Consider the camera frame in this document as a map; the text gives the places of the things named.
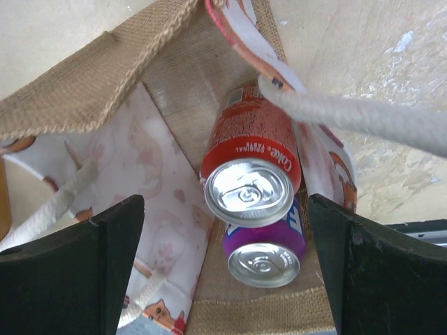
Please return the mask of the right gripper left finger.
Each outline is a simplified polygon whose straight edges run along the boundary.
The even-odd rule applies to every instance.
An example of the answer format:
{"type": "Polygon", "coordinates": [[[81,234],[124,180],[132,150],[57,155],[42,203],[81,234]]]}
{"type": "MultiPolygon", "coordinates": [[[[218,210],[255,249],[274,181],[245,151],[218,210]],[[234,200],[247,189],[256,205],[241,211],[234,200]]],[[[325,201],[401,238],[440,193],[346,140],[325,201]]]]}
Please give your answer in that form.
{"type": "Polygon", "coordinates": [[[1,252],[2,334],[115,334],[142,232],[132,195],[88,221],[1,252]]]}

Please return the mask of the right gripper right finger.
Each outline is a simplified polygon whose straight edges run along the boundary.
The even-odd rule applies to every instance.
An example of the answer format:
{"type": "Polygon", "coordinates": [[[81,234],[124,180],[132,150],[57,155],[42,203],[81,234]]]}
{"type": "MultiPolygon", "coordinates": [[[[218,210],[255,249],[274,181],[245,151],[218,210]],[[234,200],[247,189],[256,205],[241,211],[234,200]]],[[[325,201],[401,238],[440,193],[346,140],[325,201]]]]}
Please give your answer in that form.
{"type": "Polygon", "coordinates": [[[445,334],[446,247],[322,195],[308,216],[338,334],[445,334]]]}

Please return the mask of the red cola can back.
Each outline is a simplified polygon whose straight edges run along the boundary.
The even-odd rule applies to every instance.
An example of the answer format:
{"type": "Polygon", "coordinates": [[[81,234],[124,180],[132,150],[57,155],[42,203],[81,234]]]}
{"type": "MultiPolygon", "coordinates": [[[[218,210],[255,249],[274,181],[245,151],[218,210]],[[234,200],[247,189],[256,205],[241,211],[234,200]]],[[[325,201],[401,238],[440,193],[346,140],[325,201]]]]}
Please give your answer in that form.
{"type": "Polygon", "coordinates": [[[227,223],[263,227],[291,208],[302,180],[293,125],[255,82],[223,100],[199,175],[208,207],[227,223]]]}

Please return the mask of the canvas bag with cat print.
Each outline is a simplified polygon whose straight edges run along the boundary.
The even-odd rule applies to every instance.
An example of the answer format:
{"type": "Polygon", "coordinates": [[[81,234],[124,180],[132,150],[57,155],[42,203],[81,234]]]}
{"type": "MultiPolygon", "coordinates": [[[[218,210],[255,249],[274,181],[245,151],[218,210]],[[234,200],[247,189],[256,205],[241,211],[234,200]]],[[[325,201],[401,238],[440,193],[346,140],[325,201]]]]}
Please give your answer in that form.
{"type": "Polygon", "coordinates": [[[446,219],[445,1],[2,1],[1,74],[1,155],[53,190],[1,252],[145,201],[115,334],[338,334],[310,197],[446,219]],[[279,288],[231,275],[199,175],[248,82],[301,168],[306,253],[279,288]]]}

